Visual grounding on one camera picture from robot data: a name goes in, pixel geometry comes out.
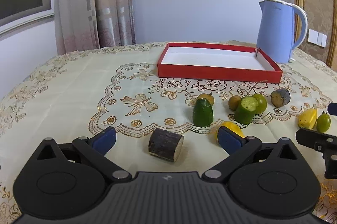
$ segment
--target window frame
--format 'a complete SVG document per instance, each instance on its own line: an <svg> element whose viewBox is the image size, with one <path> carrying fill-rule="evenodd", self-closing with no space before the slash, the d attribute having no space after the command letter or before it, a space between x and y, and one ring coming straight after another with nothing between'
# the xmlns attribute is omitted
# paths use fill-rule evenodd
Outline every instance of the window frame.
<svg viewBox="0 0 337 224"><path fill-rule="evenodd" d="M42 8L46 7L48 8L47 10L40 11ZM31 24L34 21L41 20L44 18L47 19L54 16L54 0L43 0L43 6L25 10L17 14L13 14L12 16L8 16L4 19L11 19L11 17L14 16L19 16L19 18L13 21L9 21L8 23L0 26L0 36L9 31L13 31L18 27Z"/></svg>

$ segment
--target ribbed gray surface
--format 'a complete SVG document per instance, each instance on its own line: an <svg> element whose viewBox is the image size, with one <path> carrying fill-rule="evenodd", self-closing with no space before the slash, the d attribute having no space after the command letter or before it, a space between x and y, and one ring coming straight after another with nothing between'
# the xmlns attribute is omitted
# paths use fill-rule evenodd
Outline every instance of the ribbed gray surface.
<svg viewBox="0 0 337 224"><path fill-rule="evenodd" d="M23 216L16 224L314 224L311 215L270 220L237 206L220 184L206 183L198 173L139 173L136 180L116 184L91 211L67 220Z"/></svg>

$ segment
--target kettle handle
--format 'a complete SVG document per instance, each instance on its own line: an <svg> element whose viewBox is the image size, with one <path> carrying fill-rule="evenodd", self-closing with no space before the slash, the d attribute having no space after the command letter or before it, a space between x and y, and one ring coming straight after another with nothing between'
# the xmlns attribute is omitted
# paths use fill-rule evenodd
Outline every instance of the kettle handle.
<svg viewBox="0 0 337 224"><path fill-rule="evenodd" d="M294 43L294 45L292 47L292 50L293 50L294 48L297 48L298 46L300 46L302 44L302 42L304 41L304 39L307 35L308 18L307 18L306 12L301 7L299 7L295 4L291 4L291 6L293 7L295 14L298 14L298 16L300 17L300 19L302 21L301 34L300 34L298 40Z"/></svg>

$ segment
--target black circular disc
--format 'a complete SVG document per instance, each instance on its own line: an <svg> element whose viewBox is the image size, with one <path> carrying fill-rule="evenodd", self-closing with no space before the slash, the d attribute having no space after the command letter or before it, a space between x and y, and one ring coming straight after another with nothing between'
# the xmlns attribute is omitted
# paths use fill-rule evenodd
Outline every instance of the black circular disc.
<svg viewBox="0 0 337 224"><path fill-rule="evenodd" d="M42 219L65 219L95 205L105 189L94 168L61 159L45 159L24 167L13 193L23 213Z"/></svg>
<svg viewBox="0 0 337 224"><path fill-rule="evenodd" d="M240 205L268 218L311 213L321 193L312 171L291 159L246 165L232 174L228 185Z"/></svg>

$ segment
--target kettle spout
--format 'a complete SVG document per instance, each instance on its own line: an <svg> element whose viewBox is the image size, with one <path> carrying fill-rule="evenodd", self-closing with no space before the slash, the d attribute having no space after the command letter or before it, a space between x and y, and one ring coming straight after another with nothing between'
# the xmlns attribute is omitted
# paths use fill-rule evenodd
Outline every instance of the kettle spout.
<svg viewBox="0 0 337 224"><path fill-rule="evenodd" d="M260 7L261 7L261 11L263 12L263 6L265 5L265 1L260 1L259 4L260 4Z"/></svg>

